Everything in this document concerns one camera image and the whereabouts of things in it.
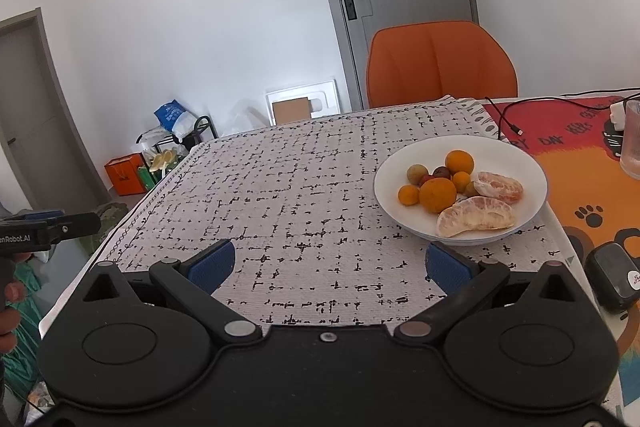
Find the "finger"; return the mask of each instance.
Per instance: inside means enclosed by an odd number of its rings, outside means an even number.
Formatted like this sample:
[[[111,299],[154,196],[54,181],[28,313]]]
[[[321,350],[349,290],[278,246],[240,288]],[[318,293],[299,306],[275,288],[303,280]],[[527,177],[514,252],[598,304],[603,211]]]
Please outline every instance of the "finger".
[[[7,308],[0,312],[0,335],[5,335],[15,330],[20,324],[20,312],[13,308]]]
[[[24,284],[22,284],[19,281],[11,282],[4,287],[4,297],[9,302],[24,301],[24,298],[26,297],[26,295],[27,295],[27,290],[25,289]]]
[[[31,253],[16,253],[14,254],[14,262],[16,263],[24,263],[28,261],[31,257]]]
[[[0,353],[6,355],[18,345],[18,339],[13,333],[0,336]]]

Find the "glass cup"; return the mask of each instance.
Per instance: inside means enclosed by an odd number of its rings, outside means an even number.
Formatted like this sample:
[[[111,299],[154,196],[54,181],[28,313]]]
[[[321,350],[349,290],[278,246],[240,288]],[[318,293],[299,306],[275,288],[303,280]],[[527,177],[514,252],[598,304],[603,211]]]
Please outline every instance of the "glass cup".
[[[640,100],[626,102],[620,166],[629,176],[640,180]]]

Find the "chair backrest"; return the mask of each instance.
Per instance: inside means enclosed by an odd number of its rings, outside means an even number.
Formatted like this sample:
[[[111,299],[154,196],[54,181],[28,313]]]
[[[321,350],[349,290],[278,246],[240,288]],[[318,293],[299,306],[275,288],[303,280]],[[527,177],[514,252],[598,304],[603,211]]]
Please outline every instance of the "chair backrest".
[[[367,67],[370,107],[456,98],[518,95],[509,57],[468,21],[411,24],[380,30]]]

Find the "orange tablecloth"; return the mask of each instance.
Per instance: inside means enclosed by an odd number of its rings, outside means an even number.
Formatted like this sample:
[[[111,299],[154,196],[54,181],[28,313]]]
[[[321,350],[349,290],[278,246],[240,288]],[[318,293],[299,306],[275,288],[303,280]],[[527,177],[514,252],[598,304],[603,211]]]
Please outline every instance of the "orange tablecloth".
[[[592,107],[609,107],[618,96],[577,100]],[[502,111],[507,103],[498,104]],[[497,122],[490,105],[485,109]],[[608,110],[589,110],[558,101],[521,103],[507,119],[522,129],[517,136],[503,123],[503,134],[534,156],[546,172],[549,204],[569,236],[581,261],[609,241],[640,257],[640,181],[620,168],[622,134],[609,121]],[[620,315],[620,380],[625,405],[640,397],[640,311]]]

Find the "peeled pomelo segment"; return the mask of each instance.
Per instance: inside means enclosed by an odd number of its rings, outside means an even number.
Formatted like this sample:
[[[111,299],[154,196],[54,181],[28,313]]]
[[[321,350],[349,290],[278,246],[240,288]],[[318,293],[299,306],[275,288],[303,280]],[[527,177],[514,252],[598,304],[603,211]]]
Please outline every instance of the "peeled pomelo segment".
[[[519,181],[492,172],[478,172],[473,178],[473,183],[481,196],[509,204],[517,203],[524,194],[524,188]]]
[[[466,230],[510,229],[515,224],[516,214],[511,205],[494,198],[474,196],[440,213],[436,235],[447,238]]]

